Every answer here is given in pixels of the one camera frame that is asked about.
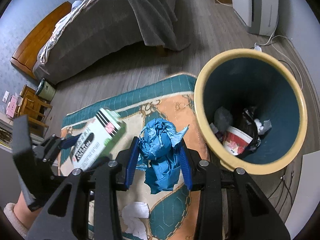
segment pink box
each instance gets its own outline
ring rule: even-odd
[[[10,102],[7,105],[7,110],[6,110],[6,114],[9,117],[14,117],[14,112],[16,111],[16,107],[17,107],[17,98],[15,96],[12,96],[10,99]]]

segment white cable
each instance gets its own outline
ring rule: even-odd
[[[302,89],[303,89],[303,82],[302,82],[302,77],[301,77],[300,71],[298,70],[297,65],[296,65],[291,59],[289,59],[289,57],[287,57],[285,54],[283,54],[282,52],[280,52],[275,46],[273,46],[272,40],[273,40],[274,38],[276,38],[276,37],[285,38],[285,39],[289,40],[290,42],[291,42],[291,39],[289,39],[289,38],[286,37],[286,36],[276,35],[276,36],[274,36],[274,37],[271,39],[271,45],[272,45],[272,47],[273,47],[277,52],[279,52],[282,56],[286,57],[286,58],[296,67],[296,70],[297,70],[297,72],[298,72],[298,74],[299,74],[299,76],[300,76],[300,80],[301,80],[301,90],[302,90]]]
[[[226,5],[226,6],[230,6],[230,7],[233,7],[233,5],[232,4],[226,4],[226,3],[222,3],[222,2],[220,2],[219,0],[216,0],[218,3],[220,3],[220,4],[222,4],[222,5]]]
[[[273,35],[275,35],[276,28],[277,28],[277,26],[278,26],[278,19],[279,19],[279,17],[277,16],[276,27],[275,27],[275,29],[273,30],[272,34],[270,35],[269,40],[268,40],[265,44],[259,44],[259,43],[256,42],[256,43],[254,44],[254,47],[256,47],[257,45],[259,45],[259,46],[266,46],[266,45],[268,45],[268,43],[269,43],[270,40],[272,39]]]

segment red paper cup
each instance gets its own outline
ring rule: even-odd
[[[243,153],[252,139],[252,137],[239,129],[229,126],[222,144],[228,152],[236,156]]]

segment white air purifier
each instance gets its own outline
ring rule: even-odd
[[[276,28],[279,0],[232,0],[247,32],[270,36]]]

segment cardboard box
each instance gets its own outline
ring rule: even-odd
[[[99,157],[110,157],[110,151],[125,131],[126,124],[120,120],[118,113],[101,108],[70,152],[74,168],[85,171]]]

